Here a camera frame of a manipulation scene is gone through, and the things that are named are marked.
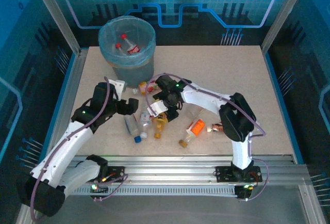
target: bottle cap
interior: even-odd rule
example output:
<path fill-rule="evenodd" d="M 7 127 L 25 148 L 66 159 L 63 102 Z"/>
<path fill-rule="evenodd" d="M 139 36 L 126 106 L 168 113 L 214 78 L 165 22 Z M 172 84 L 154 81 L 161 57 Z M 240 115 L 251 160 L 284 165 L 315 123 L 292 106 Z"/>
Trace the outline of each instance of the bottle cap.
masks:
<path fill-rule="evenodd" d="M 140 143 L 141 142 L 141 136 L 136 136 L 134 137 L 135 143 Z"/>
<path fill-rule="evenodd" d="M 155 133 L 154 137 L 155 137 L 156 139 L 160 139 L 160 138 L 161 138 L 161 134 L 160 134 L 160 133 Z"/>
<path fill-rule="evenodd" d="M 212 131 L 212 125 L 207 125 L 206 130 L 207 130 L 207 132 L 211 132 Z"/>
<path fill-rule="evenodd" d="M 147 133 L 146 132 L 142 132 L 140 134 L 140 136 L 141 136 L 142 139 L 146 139 L 147 138 Z"/>
<path fill-rule="evenodd" d="M 186 143 L 184 140 L 180 140 L 179 144 L 181 147 L 186 148 L 188 146 L 188 143 Z"/>

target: clear plastic bottle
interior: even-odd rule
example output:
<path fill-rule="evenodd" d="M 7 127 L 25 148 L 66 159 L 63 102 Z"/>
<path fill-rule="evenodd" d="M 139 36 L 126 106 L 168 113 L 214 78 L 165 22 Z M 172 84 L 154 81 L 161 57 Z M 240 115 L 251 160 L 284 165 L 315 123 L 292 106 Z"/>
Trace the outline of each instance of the clear plastic bottle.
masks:
<path fill-rule="evenodd" d="M 141 117 L 139 121 L 139 126 L 140 126 L 140 131 L 141 131 L 141 138 L 146 139 L 147 138 L 147 130 L 151 124 L 151 118 L 150 118 L 150 113 L 147 109 L 147 104 L 144 102 L 144 105 L 142 107 L 141 111 Z"/>
<path fill-rule="evenodd" d="M 193 121 L 186 129 L 185 137 L 179 141 L 180 146 L 186 148 L 188 146 L 188 142 L 196 138 L 204 127 L 205 122 L 203 122 L 202 119 L 195 119 L 195 121 Z"/>
<path fill-rule="evenodd" d="M 167 116 L 165 113 L 160 113 L 157 117 L 153 120 L 154 127 L 155 127 L 155 135 L 156 139 L 161 138 L 161 132 L 164 130 L 165 124 L 168 123 Z"/>
<path fill-rule="evenodd" d="M 141 142 L 140 132 L 138 128 L 138 123 L 134 115 L 125 115 L 124 120 L 126 123 L 126 127 L 130 133 L 134 137 L 135 143 Z"/>

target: trash bin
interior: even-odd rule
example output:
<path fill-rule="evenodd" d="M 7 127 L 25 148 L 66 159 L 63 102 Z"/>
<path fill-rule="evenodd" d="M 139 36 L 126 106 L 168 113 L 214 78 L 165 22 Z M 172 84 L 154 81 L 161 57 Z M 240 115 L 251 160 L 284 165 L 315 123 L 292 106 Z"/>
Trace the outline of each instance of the trash bin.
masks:
<path fill-rule="evenodd" d="M 117 43 L 121 43 L 123 51 L 129 49 L 127 42 L 121 38 L 123 34 L 140 48 L 140 52 L 122 55 L 118 51 Z M 133 16 L 112 19 L 101 28 L 98 42 L 103 57 L 113 67 L 118 79 L 125 81 L 128 87 L 136 88 L 153 76 L 156 34 L 145 20 Z"/>

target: work surface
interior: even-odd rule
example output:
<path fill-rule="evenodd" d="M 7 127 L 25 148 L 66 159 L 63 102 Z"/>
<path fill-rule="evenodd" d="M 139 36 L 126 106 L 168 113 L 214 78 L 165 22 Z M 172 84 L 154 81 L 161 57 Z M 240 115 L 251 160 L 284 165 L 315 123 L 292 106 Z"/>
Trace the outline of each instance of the work surface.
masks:
<path fill-rule="evenodd" d="M 267 132 L 266 137 L 254 138 L 253 154 L 292 154 L 292 146 L 276 100 L 268 70 L 259 46 L 157 46 L 155 74 L 167 72 L 190 79 L 197 85 L 223 94 L 239 92 L 244 95 L 257 121 Z M 94 87 L 104 82 L 104 76 L 117 79 L 112 67 L 103 58 L 99 47 L 90 47 L 82 72 L 73 107 L 79 108 L 93 96 Z M 137 98 L 130 88 L 123 99 Z M 161 139 L 153 137 L 150 128 L 148 139 L 135 144 L 128 134 L 124 117 L 115 114 L 100 126 L 92 138 L 80 149 L 78 155 L 230 155 L 232 143 L 219 132 L 203 130 L 199 137 L 182 148 L 178 141 L 185 133 L 190 120 L 185 115 L 184 104 L 179 117 L 168 123 Z M 206 124 L 217 123 L 219 117 L 203 111 L 201 118 Z"/>

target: orange bottle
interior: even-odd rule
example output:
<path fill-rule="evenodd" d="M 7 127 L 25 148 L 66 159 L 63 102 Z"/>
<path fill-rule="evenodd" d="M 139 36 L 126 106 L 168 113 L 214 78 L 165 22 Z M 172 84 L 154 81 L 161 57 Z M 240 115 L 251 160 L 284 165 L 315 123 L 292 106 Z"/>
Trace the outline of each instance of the orange bottle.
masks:
<path fill-rule="evenodd" d="M 196 138 L 204 127 L 205 122 L 203 122 L 202 119 L 196 119 L 195 121 L 193 121 L 186 129 L 186 137 L 179 141 L 180 146 L 186 148 L 188 146 L 188 142 Z"/>

